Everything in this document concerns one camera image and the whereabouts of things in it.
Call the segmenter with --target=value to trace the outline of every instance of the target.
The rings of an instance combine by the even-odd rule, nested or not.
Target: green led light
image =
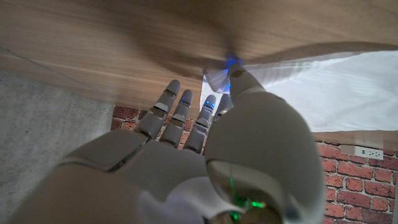
[[[262,203],[260,203],[260,202],[252,202],[251,205],[253,207],[257,207],[257,208],[262,208],[263,207]]]

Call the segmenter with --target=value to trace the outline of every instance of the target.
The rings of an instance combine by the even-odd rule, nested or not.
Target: wooden surface
[[[397,45],[397,0],[0,2],[1,69],[139,109],[178,79],[189,117],[203,70],[230,52],[250,64]]]

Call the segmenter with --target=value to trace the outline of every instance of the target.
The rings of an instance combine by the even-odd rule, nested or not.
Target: white cloth
[[[293,106],[313,132],[398,130],[398,51],[344,52],[245,69]],[[203,77],[201,105],[210,94],[219,101],[228,93],[217,86],[225,85],[223,78],[226,71]]]

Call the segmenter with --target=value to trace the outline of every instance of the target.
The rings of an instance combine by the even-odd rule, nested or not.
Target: red brick
[[[115,106],[113,108],[113,116],[115,118],[122,118],[122,119],[134,119],[139,110],[133,108],[127,108],[123,106]]]
[[[390,203],[390,212],[394,211],[395,202],[396,202],[395,200],[390,200],[389,201],[389,203]]]
[[[373,169],[369,167],[360,167],[354,164],[348,164],[346,162],[340,162],[338,165],[338,173],[346,174],[353,177],[362,177],[365,179],[371,179],[373,176]]]
[[[391,171],[376,169],[374,171],[374,178],[379,181],[391,182]]]
[[[147,113],[148,111],[140,110],[138,115],[138,120],[140,121]]]
[[[384,198],[372,198],[372,208],[379,211],[387,211],[388,201]]]
[[[391,170],[398,170],[398,158],[384,156],[382,161],[377,159],[369,159],[369,165]]]
[[[185,121],[184,130],[191,131],[191,128],[192,128],[192,120],[191,119],[187,119]]]
[[[172,117],[170,115],[167,115],[166,119],[164,120],[164,124],[163,125],[164,126],[169,125],[171,119],[172,119]]]
[[[396,196],[396,188],[393,185],[379,184],[365,181],[365,192],[371,195],[394,198]]]
[[[388,151],[388,150],[384,150],[384,155],[388,155],[388,156],[393,156],[394,155],[394,151]]]
[[[354,178],[347,178],[346,179],[346,188],[348,190],[354,190],[361,192],[363,189],[362,180],[354,179]]]
[[[354,156],[354,155],[349,155],[348,160],[352,161],[352,162],[359,163],[359,164],[365,164],[365,162],[366,162],[366,158],[361,157],[361,156]]]
[[[364,209],[362,221],[365,223],[392,223],[392,214]]]
[[[332,218],[324,217],[322,224],[333,224],[333,221],[334,221],[334,219],[332,219]]]
[[[334,224],[361,224],[361,222],[350,222],[346,220],[336,220]]]
[[[327,172],[336,171],[336,161],[331,159],[322,159],[323,170]]]
[[[325,215],[335,218],[342,218],[344,216],[344,208],[342,205],[333,205],[331,203],[326,203]]]
[[[189,136],[189,133],[184,133],[184,134],[182,134],[180,143],[181,143],[181,144],[185,144],[185,142],[186,142],[187,139],[188,139],[188,136]]]
[[[318,145],[319,154],[330,159],[348,160],[348,155],[341,153],[341,150],[331,145]]]
[[[379,161],[378,159],[369,159],[368,163],[370,166],[379,166]]]
[[[394,157],[384,157],[382,161],[379,162],[380,167],[392,170],[398,170],[398,159]]]
[[[335,189],[326,189],[326,200],[327,201],[334,201],[336,200],[336,190]]]
[[[125,121],[125,122],[123,122],[123,129],[126,129],[126,130],[129,130],[129,131],[132,131],[136,126],[137,126],[137,124],[138,123],[135,123],[135,122],[130,122],[130,121]]]
[[[357,207],[346,207],[346,218],[349,220],[361,221],[362,220],[362,208]]]
[[[340,192],[337,194],[337,201],[364,208],[371,207],[371,198],[369,196],[354,192],[340,190]]]
[[[333,174],[325,174],[325,183],[327,186],[342,187],[343,177]]]
[[[117,118],[112,118],[111,130],[122,128],[122,120]]]

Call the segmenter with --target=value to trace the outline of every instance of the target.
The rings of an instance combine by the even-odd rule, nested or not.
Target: brick wall
[[[132,130],[146,111],[115,106],[111,129]],[[188,119],[180,149],[188,138],[195,120]],[[385,151],[384,160],[342,154],[338,146],[317,143],[326,183],[323,223],[392,223],[398,158]]]

